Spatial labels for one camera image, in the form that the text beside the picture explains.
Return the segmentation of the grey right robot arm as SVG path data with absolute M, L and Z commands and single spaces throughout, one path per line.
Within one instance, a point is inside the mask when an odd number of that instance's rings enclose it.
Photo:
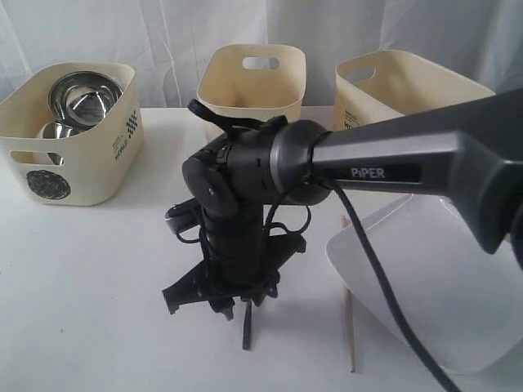
M 197 100 L 189 110 L 222 134 L 183 162 L 191 199 L 166 214 L 176 236 L 199 229 L 203 253 L 163 290 L 170 313 L 206 301 L 231 315 L 235 298 L 276 296 L 279 268 L 306 242 L 272 235 L 264 206 L 309 207 L 334 187 L 444 196 L 485 252 L 509 239 L 522 256 L 521 90 L 343 131 L 226 117 Z

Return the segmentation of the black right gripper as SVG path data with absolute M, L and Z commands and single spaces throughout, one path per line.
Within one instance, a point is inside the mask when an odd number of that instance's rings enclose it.
M 279 268 L 306 250 L 306 227 L 290 230 L 281 222 L 264 222 L 261 204 L 248 204 L 229 217 L 202 210 L 203 265 L 196 265 L 163 289 L 168 312 L 208 301 L 227 321 L 234 318 L 235 297 L 276 298 Z

